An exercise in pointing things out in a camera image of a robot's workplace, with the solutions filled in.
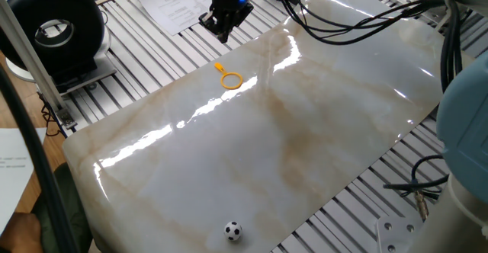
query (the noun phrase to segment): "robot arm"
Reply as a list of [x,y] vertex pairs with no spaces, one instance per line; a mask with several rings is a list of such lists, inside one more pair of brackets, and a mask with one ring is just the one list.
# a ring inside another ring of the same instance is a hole
[[198,19],[221,43],[226,43],[232,29],[238,27],[253,8],[249,0],[212,0],[210,12]]

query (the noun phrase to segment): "orange ring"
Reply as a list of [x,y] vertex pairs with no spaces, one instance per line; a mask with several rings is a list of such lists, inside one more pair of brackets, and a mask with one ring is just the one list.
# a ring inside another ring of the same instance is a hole
[[[227,86],[225,83],[223,83],[223,79],[224,79],[225,77],[227,77],[228,75],[236,75],[236,76],[238,76],[238,77],[239,77],[239,79],[240,79],[239,84],[238,84],[238,85],[236,85],[236,86]],[[242,76],[241,76],[239,73],[235,73],[235,72],[230,72],[230,73],[227,73],[227,72],[226,72],[226,73],[224,73],[224,74],[222,75],[222,78],[220,78],[220,84],[221,84],[221,85],[222,85],[222,86],[223,86],[225,89],[230,89],[230,90],[232,90],[232,89],[237,89],[237,88],[241,87],[241,85],[242,85]]]

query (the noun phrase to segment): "small soccer ball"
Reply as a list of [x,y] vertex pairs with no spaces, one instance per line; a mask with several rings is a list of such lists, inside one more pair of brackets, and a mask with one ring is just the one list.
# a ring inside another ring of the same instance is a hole
[[223,230],[226,238],[229,241],[237,241],[242,235],[242,227],[236,222],[227,223],[226,228]]

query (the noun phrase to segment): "black pole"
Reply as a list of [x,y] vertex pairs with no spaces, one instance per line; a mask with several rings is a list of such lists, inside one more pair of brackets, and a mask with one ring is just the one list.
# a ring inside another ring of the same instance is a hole
[[18,97],[10,78],[2,66],[0,66],[0,91],[14,116],[15,122],[24,137],[25,145],[29,150],[32,164],[39,178],[40,188],[43,191],[43,196],[47,203],[47,211],[53,226],[59,251],[62,253],[79,253],[63,202],[61,201],[61,196],[59,195],[58,185],[54,180],[51,167],[47,161],[46,153],[21,99]]

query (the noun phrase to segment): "paper document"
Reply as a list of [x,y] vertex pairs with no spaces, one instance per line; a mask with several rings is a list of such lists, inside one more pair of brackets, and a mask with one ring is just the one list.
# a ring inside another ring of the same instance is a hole
[[196,24],[212,0],[139,0],[151,17],[171,35]]
[[[36,128],[44,141],[46,128]],[[0,235],[21,199],[34,167],[17,128],[0,129]]]

